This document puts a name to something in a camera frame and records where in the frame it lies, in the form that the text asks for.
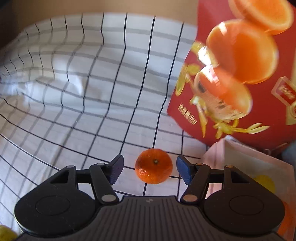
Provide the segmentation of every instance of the ribbed black surface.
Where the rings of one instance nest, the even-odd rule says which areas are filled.
[[[124,197],[115,206],[103,207],[83,230],[55,239],[21,236],[18,241],[283,241],[276,234],[236,237],[211,226],[198,208],[175,197]]]

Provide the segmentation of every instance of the cardboard wall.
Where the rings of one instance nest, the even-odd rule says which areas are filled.
[[[0,47],[24,27],[82,12],[132,12],[196,24],[197,0],[10,0],[0,10]]]

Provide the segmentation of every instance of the orange fruit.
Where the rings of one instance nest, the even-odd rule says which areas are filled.
[[[287,229],[290,227],[291,223],[292,223],[292,217],[291,217],[291,213],[290,213],[290,209],[289,209],[289,205],[284,202],[282,200],[284,206],[285,206],[285,216],[284,219],[281,222],[281,225],[279,226],[278,229],[278,235],[283,236],[285,234],[285,232],[287,231]]]
[[[287,0],[228,0],[237,18],[245,18],[276,35],[286,31],[294,21],[294,13]]]
[[[215,26],[206,45],[220,66],[242,83],[258,84],[269,79],[278,64],[274,39],[245,20],[228,20]]]
[[[136,160],[137,176],[147,184],[164,182],[173,170],[172,160],[161,149],[148,149],[143,151]]]
[[[248,88],[222,67],[204,67],[194,79],[194,92],[201,97],[207,110],[219,120],[235,120],[252,109]]]

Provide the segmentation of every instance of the checkered tablecloth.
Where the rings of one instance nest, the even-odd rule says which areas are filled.
[[[206,146],[166,114],[196,26],[134,14],[67,15],[36,23],[1,51],[0,223],[18,230],[19,198],[67,165],[89,168],[117,154],[123,195],[180,195],[176,157],[199,162]],[[138,155],[173,161],[158,185],[137,178]],[[92,195],[89,184],[79,189]]]

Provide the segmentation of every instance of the lemon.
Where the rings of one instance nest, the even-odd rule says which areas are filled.
[[[272,192],[272,193],[276,192],[275,184],[274,184],[273,180],[269,176],[259,175],[259,176],[256,176],[254,178],[254,180],[256,182],[258,182],[259,184],[261,184],[263,187],[265,187],[270,192]]]
[[[12,241],[17,238],[17,234],[10,228],[0,225],[0,241]]]

